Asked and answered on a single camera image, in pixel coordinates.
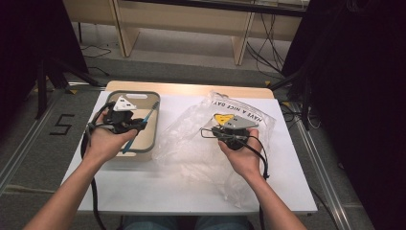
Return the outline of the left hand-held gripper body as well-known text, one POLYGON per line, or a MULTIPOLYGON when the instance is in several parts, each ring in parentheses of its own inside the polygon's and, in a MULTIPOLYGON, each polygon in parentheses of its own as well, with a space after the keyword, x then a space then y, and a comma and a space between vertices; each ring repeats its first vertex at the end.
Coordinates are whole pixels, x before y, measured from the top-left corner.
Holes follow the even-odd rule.
POLYGON ((125 133, 131 130, 135 124, 132 119, 133 110, 137 106, 124 96, 120 96, 115 102, 106 104, 107 114, 102 123, 115 134, 125 133))

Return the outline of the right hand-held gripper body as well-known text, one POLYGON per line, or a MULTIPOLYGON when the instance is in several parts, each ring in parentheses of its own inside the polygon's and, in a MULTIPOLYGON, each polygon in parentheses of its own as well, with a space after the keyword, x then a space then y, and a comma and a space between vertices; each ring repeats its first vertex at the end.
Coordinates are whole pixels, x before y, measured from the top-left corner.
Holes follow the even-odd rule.
POLYGON ((217 115, 218 127, 223 127, 223 136, 216 138, 224 142, 231 150, 239 150, 246 143, 249 135, 248 128, 257 127, 259 124, 238 115, 217 115))

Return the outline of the blue toothbrush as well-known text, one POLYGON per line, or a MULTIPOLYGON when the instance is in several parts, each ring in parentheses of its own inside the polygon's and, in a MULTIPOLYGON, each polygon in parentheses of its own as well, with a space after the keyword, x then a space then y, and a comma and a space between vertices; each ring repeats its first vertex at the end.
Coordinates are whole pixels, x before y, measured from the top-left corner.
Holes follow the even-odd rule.
MULTIPOLYGON (((153 111, 156 110, 156 108, 158 107, 158 105, 159 105, 159 101, 157 101, 157 102, 154 103, 154 105, 152 106, 151 110, 148 112, 148 114, 146 115, 146 117, 142 120, 141 124, 147 125, 147 121, 148 121, 149 117, 151 116, 151 114, 153 113, 153 111)), ((143 129, 137 129, 137 130, 138 130, 138 131, 137 131, 137 135, 138 135, 142 130, 144 130, 144 129, 145 129, 145 128, 143 128, 143 129)), ((134 140, 135 140, 135 137, 127 142, 127 144, 125 145, 125 147, 124 147, 124 149, 123 149, 123 154, 127 153, 127 152, 130 150, 130 147, 132 146, 134 140)))

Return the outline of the beige basket with grey rim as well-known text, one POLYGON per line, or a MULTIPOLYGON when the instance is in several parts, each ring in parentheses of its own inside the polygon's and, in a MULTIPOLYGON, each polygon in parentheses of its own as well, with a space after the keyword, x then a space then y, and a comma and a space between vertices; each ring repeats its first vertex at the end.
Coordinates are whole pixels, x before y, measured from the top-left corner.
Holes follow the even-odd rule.
MULTIPOLYGON (((137 106, 137 108, 133 110, 132 119, 144 119, 154 103, 161 101, 160 95, 156 92, 118 90, 108 94, 106 103, 108 104, 110 102, 115 102, 120 96, 124 96, 131 103, 137 106)), ((118 154, 118 157, 133 157, 138 161, 148 161, 151 158, 150 151, 155 145, 159 108, 160 104, 149 117, 145 129, 135 137, 130 150, 123 154, 123 149, 126 144, 123 145, 122 152, 118 154)))

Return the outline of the clear plastic bag yellow smiley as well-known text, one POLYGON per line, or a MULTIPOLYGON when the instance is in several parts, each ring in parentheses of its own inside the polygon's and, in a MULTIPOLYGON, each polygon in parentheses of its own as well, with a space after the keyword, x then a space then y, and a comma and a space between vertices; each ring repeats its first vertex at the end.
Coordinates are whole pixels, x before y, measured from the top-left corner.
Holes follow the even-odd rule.
POLYGON ((276 119, 245 103, 226 95, 211 92, 200 103, 186 109, 162 134, 152 153, 153 159, 164 166, 178 166, 190 180, 201 180, 216 186, 224 199, 238 208, 247 208, 255 196, 245 180, 232 168, 219 148, 212 127, 217 127, 217 115, 238 115, 258 123, 259 143, 262 147, 259 164, 268 176, 267 152, 276 119))

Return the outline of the person's left hand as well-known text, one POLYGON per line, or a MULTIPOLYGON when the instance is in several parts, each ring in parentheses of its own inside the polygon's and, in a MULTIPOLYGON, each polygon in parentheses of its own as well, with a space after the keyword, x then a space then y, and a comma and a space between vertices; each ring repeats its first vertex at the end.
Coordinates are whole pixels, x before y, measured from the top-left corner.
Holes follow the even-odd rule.
POLYGON ((138 131, 132 129, 122 134, 114 134, 110 130, 97 127, 91 138, 83 157, 83 164, 100 168, 105 162, 114 158, 128 141, 133 140, 138 131))

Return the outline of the person's right hand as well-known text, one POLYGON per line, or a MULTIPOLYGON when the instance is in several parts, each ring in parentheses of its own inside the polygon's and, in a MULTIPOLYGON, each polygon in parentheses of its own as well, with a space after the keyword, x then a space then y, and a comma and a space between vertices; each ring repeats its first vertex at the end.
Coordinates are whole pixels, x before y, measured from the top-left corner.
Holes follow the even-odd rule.
POLYGON ((259 131, 255 128, 249 128, 248 147, 238 150, 229 149, 225 143, 219 141, 218 145, 230 161, 236 173, 242 176, 247 182, 261 179, 259 169, 259 156, 262 147, 257 140, 259 131))

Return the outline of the white board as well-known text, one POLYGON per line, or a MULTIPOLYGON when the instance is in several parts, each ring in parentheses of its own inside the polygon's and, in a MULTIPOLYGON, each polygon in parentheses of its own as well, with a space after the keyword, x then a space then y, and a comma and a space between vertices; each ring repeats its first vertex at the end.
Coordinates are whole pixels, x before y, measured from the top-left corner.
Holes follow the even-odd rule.
MULTIPOLYGON (((106 104, 110 92, 103 92, 95 104, 106 104)), ((199 104, 206 96, 159 94, 160 108, 155 145, 148 161, 133 157, 117 157, 105 163, 96 175, 99 209, 103 213, 152 215, 245 215, 255 213, 255 201, 247 208, 238 208, 224 199, 215 185, 190 180, 178 166, 157 163, 153 150, 159 144, 158 136, 186 109, 199 104)), ((307 185, 288 133, 279 103, 275 99, 229 97, 253 104, 276 119, 269 139, 268 178, 277 195, 296 213, 313 213, 317 207, 307 185)))

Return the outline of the black metal stand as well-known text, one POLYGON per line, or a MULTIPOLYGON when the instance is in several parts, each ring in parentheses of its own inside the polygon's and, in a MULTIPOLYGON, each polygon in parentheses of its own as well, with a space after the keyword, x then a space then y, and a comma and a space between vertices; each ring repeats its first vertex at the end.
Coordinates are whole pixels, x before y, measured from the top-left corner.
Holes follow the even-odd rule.
POLYGON ((310 81, 308 79, 308 73, 306 70, 298 70, 294 74, 286 77, 285 79, 277 82, 277 83, 269 83, 267 88, 271 91, 275 91, 283 86, 288 85, 289 83, 292 84, 292 87, 288 93, 288 98, 298 99, 302 98, 302 112, 301 112, 301 119, 306 130, 309 130, 309 121, 308 121, 308 112, 310 106, 310 81))

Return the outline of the black tripod stand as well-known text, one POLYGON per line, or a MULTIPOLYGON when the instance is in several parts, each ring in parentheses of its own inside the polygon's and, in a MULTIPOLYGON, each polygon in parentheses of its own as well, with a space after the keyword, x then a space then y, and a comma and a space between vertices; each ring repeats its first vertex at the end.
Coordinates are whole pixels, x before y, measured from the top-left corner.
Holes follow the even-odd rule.
POLYGON ((66 61, 56 57, 42 58, 37 64, 38 109, 36 119, 41 118, 47 109, 46 79, 49 79, 56 89, 65 89, 68 86, 68 81, 63 75, 64 72, 73 74, 92 86, 104 87, 104 84, 94 80, 88 73, 79 70, 66 61))

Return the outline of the person's legs in jeans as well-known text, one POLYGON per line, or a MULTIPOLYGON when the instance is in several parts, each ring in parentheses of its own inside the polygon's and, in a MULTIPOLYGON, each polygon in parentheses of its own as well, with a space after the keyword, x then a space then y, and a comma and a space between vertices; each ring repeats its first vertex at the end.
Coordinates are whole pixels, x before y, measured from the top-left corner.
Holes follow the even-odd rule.
MULTIPOLYGON (((124 216, 123 230, 187 230, 176 216, 124 216)), ((192 230, 254 230, 246 216, 201 216, 191 224, 192 230)))

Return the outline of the beige wooden desk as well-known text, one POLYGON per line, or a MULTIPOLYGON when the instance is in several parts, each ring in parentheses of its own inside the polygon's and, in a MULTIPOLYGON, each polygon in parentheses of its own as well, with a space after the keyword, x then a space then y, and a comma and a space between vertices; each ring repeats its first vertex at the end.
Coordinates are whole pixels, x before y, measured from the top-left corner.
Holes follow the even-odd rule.
POLYGON ((260 25, 269 19, 273 37, 291 41, 300 25, 297 16, 273 12, 244 12, 173 6, 125 0, 63 0, 73 22, 110 25, 116 28, 122 55, 128 57, 142 29, 169 30, 212 35, 228 35, 232 39, 235 64, 243 60, 250 37, 265 38, 260 25))

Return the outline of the black curtain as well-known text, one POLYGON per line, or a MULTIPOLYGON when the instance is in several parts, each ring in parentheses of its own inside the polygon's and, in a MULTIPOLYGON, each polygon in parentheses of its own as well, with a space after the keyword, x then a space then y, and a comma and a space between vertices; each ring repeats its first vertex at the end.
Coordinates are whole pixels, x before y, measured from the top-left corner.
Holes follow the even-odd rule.
POLYGON ((88 71, 62 0, 0 0, 0 136, 35 85, 38 63, 88 71))
POLYGON ((286 75, 325 31, 311 101, 375 230, 406 230, 406 0, 310 0, 286 75))

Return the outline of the metal floor rail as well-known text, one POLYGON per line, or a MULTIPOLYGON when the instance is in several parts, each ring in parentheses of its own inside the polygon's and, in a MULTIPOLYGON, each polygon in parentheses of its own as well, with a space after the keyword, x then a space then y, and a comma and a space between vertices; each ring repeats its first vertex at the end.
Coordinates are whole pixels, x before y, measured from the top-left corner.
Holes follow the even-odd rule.
POLYGON ((297 119, 298 130, 304 141, 305 148, 312 162, 313 168, 318 176, 322 190, 324 192, 326 203, 329 205, 329 211, 338 230, 352 230, 347 213, 337 195, 332 182, 327 174, 326 167, 319 155, 313 138, 308 130, 305 129, 305 118, 297 119))
POLYGON ((40 132, 52 116, 56 104, 58 103, 62 95, 63 92, 57 90, 57 92, 55 92, 51 96, 51 99, 48 101, 47 107, 43 114, 38 119, 34 120, 33 124, 30 126, 30 129, 25 134, 24 138, 12 154, 11 159, 0 172, 0 196, 5 192, 8 184, 10 183, 11 179, 15 175, 23 160, 25 159, 26 155, 29 153, 40 132))

